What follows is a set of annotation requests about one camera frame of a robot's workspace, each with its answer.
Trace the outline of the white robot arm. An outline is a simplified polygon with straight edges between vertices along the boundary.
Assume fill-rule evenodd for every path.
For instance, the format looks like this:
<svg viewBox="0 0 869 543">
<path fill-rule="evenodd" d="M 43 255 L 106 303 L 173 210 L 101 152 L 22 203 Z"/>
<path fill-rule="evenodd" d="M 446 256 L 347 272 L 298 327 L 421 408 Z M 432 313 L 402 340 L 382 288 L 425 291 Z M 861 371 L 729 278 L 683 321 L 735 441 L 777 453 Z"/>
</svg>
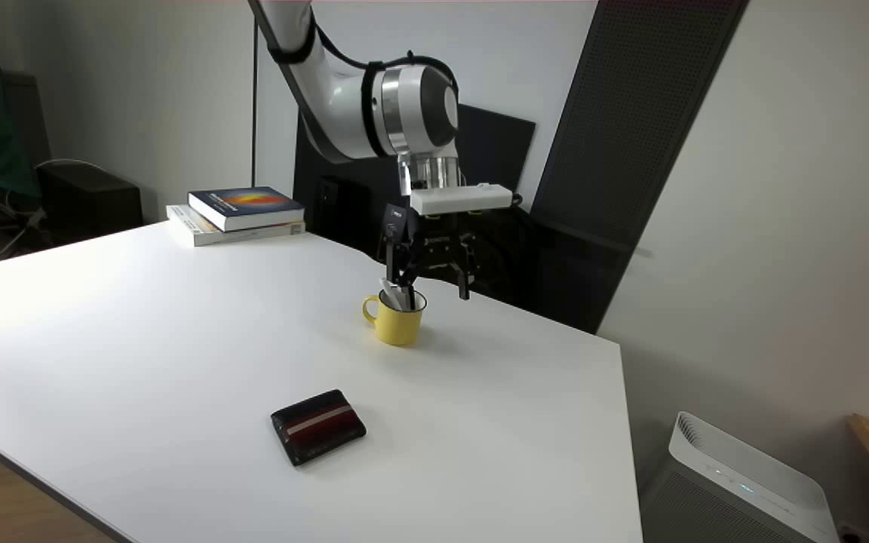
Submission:
<svg viewBox="0 0 869 543">
<path fill-rule="evenodd" d="M 396 61 L 347 59 L 318 26 L 315 0 L 246 5 L 318 155 L 328 164 L 396 164 L 402 200 L 386 206 L 381 228 L 382 295 L 413 312 L 425 228 L 407 200 L 462 185 L 457 78 L 443 61 L 413 52 Z"/>
</svg>

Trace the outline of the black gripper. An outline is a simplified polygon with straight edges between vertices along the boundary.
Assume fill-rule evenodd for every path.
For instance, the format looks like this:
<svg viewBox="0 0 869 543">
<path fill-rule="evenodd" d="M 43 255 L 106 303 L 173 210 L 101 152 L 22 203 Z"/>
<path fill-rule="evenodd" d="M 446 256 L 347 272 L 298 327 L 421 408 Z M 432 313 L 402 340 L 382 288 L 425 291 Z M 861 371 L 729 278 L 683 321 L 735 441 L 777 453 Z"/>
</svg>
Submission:
<svg viewBox="0 0 869 543">
<path fill-rule="evenodd" d="M 396 307 L 413 307 L 419 276 L 446 276 L 469 300 L 474 230 L 464 216 L 421 217 L 407 206 L 382 212 L 386 288 Z"/>
</svg>

